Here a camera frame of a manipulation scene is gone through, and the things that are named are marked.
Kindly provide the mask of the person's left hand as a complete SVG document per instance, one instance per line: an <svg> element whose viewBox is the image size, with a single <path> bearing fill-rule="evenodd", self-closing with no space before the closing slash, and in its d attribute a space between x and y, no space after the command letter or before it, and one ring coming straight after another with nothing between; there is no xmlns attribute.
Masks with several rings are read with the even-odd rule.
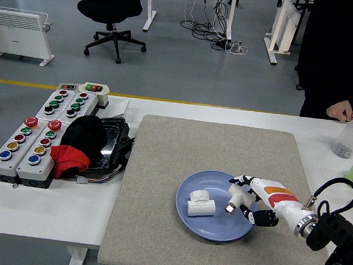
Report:
<svg viewBox="0 0 353 265"><path fill-rule="evenodd" d="M326 109L326 113L329 117L337 119L340 122L350 122L353 110L348 100L344 100L330 106Z"/></svg>

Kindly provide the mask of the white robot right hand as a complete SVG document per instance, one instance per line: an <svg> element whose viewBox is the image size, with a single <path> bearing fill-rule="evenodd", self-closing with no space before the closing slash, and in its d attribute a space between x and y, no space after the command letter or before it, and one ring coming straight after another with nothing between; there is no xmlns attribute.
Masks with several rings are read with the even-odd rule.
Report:
<svg viewBox="0 0 353 265"><path fill-rule="evenodd" d="M240 210L255 226L273 227L283 218L295 236L306 238L317 221L316 214L279 182L242 175L230 183L231 199L224 210L230 215Z"/></svg>

